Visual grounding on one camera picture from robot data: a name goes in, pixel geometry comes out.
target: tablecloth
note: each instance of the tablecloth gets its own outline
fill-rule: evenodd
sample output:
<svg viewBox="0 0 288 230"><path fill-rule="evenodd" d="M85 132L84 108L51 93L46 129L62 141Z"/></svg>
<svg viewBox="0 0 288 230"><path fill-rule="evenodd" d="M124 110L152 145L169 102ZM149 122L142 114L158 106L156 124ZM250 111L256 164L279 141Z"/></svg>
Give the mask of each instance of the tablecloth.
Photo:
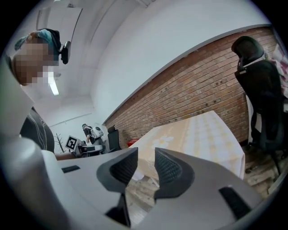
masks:
<svg viewBox="0 0 288 230"><path fill-rule="evenodd" d="M213 161L239 178L244 177L245 154L214 111L155 127L130 146L133 147L138 147L137 171L155 179L158 179L154 167L155 147Z"/></svg>

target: headset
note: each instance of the headset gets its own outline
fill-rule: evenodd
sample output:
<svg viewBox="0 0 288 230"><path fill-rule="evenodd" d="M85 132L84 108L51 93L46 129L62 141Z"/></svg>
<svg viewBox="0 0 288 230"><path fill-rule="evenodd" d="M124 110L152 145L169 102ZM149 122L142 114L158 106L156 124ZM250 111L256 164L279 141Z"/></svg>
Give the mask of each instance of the headset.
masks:
<svg viewBox="0 0 288 230"><path fill-rule="evenodd" d="M59 31L51 30L48 28L43 28L41 30L48 30L51 33L52 41L53 41L54 45L57 47L59 54L61 54L61 60L62 60L63 64L66 65L69 61L69 58L70 58L71 41L65 42L65 44L62 47L61 42L60 42Z"/></svg>

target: chair headrest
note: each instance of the chair headrest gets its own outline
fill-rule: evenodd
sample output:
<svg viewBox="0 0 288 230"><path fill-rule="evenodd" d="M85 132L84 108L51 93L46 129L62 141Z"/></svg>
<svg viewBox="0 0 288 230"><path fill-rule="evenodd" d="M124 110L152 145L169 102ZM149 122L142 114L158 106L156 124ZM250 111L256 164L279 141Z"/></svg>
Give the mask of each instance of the chair headrest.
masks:
<svg viewBox="0 0 288 230"><path fill-rule="evenodd" d="M249 36L239 37L234 41L231 49L238 55L239 59L243 58L243 66L261 58L264 54L262 46Z"/></svg>
<svg viewBox="0 0 288 230"><path fill-rule="evenodd" d="M114 132L115 131L115 127L114 126L112 126L112 127L110 127L109 129L108 129L108 133L112 133L112 132Z"/></svg>

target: fluorescent light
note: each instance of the fluorescent light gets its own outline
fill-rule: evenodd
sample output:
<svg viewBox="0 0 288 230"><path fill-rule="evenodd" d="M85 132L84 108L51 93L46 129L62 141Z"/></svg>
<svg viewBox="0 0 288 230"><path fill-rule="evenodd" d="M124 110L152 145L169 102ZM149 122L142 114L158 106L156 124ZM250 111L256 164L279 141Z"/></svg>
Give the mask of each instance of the fluorescent light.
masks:
<svg viewBox="0 0 288 230"><path fill-rule="evenodd" d="M54 95L59 95L59 91L57 89L57 85L56 85L56 82L54 79L54 73L53 72L48 72L48 82L49 82L50 88L52 90L52 93Z"/></svg>

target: white wall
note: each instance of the white wall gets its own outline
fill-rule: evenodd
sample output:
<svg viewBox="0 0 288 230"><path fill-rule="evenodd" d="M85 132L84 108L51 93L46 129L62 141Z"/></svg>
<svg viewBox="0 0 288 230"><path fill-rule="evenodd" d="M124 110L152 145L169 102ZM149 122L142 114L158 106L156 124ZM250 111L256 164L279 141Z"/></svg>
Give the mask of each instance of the white wall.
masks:
<svg viewBox="0 0 288 230"><path fill-rule="evenodd" d="M188 53L268 24L249 0L156 0L136 8L111 39L94 77L91 98L99 123Z"/></svg>
<svg viewBox="0 0 288 230"><path fill-rule="evenodd" d="M108 138L106 127L97 122L97 115L90 97L41 99L34 104L34 107L48 124L53 135L61 134L63 146L65 146L69 135L80 140L86 140L82 129L84 123L90 126L98 126L103 130L105 137ZM55 143L54 152L61 153L60 146L57 143Z"/></svg>

